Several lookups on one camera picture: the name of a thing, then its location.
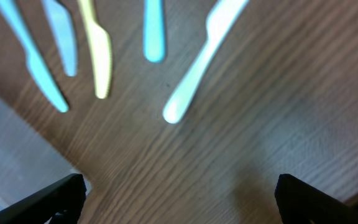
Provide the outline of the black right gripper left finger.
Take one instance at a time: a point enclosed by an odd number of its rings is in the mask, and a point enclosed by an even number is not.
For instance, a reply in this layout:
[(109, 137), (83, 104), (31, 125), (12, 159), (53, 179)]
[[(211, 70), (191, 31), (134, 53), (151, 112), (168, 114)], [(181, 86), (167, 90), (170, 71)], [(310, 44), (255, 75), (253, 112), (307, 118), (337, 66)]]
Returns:
[(0, 211), (0, 224), (77, 224), (86, 200), (81, 174), (70, 174)]

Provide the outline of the mint green plastic knife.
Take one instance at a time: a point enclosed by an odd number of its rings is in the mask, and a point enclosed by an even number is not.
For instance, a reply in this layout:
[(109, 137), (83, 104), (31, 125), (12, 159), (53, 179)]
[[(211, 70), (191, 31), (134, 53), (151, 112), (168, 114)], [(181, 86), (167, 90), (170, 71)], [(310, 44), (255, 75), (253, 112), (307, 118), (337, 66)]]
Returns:
[(46, 99), (61, 113), (69, 110), (58, 85), (37, 47), (15, 1), (0, 0), (0, 13), (10, 25), (25, 53), (27, 69)]

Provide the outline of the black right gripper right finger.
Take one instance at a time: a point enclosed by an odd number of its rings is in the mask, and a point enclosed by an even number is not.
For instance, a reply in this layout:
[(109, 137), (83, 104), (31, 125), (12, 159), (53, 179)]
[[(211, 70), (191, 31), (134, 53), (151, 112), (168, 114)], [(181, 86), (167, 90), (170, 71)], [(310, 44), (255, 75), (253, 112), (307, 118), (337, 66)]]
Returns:
[(290, 174), (279, 175), (274, 196), (283, 224), (358, 224), (358, 208)]

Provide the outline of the light blue plastic knife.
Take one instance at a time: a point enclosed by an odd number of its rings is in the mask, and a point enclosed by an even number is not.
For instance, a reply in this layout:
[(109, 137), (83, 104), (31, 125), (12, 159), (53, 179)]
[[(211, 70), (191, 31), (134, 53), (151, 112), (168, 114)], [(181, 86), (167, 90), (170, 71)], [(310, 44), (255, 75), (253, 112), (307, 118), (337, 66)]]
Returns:
[(165, 57), (165, 24), (162, 0), (144, 1), (143, 50), (145, 58), (153, 63)]

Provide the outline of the pale grey-blue plastic knife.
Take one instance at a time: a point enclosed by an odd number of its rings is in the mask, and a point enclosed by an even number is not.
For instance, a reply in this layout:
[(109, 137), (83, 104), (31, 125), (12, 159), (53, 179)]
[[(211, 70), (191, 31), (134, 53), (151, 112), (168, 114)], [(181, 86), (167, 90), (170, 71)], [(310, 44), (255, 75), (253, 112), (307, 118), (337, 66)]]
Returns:
[(53, 38), (58, 47), (63, 69), (69, 77), (77, 73), (77, 49), (75, 30), (71, 15), (61, 3), (56, 0), (41, 0), (44, 7)]

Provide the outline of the white plastic knife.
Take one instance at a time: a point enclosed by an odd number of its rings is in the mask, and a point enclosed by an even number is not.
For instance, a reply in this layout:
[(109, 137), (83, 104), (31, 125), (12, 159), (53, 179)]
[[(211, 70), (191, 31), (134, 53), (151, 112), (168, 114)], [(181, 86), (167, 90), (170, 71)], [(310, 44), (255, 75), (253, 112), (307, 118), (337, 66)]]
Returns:
[(162, 115), (176, 124), (186, 114), (215, 53), (249, 0), (219, 0), (206, 18), (206, 42), (166, 102)]

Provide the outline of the yellow plastic knife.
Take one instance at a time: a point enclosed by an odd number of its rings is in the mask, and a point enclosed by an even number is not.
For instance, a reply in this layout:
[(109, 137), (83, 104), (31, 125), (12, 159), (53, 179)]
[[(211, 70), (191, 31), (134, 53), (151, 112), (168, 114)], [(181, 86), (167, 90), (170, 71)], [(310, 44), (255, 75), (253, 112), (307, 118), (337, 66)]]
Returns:
[(95, 95), (109, 95), (112, 79), (112, 46), (109, 34), (99, 24), (93, 0), (78, 0), (93, 66)]

